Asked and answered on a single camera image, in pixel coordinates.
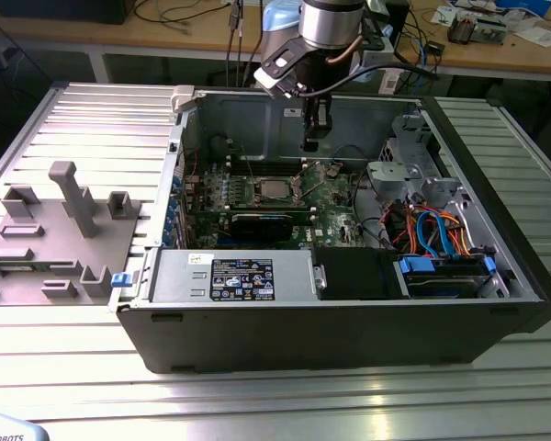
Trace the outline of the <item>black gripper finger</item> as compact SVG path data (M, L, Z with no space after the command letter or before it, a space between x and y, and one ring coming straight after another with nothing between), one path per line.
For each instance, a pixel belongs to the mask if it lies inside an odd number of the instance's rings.
M331 104L330 94L303 100L303 151L318 151L320 141L324 140L332 130Z

